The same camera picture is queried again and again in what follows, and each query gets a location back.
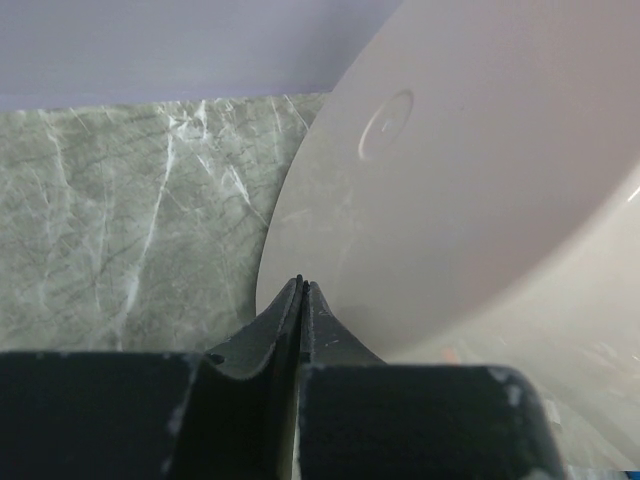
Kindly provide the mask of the round drawer organizer box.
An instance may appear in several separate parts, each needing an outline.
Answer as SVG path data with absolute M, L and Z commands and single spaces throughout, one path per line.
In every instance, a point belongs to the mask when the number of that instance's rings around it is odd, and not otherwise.
M 406 1 L 286 175 L 255 304 L 295 275 L 379 354 L 458 325 L 639 163 L 635 1 Z

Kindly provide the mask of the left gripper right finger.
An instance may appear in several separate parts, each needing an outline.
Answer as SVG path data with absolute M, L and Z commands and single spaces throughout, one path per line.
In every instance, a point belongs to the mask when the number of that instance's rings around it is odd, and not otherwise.
M 391 365 L 303 298 L 299 453 L 305 479 L 561 479 L 531 383 L 504 366 Z

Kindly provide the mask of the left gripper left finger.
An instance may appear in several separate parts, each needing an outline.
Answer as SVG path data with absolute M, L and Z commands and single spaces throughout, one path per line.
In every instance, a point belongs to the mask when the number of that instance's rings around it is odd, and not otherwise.
M 288 280 L 249 324 L 204 353 L 163 352 L 187 366 L 170 414 L 164 479 L 288 479 L 303 279 Z

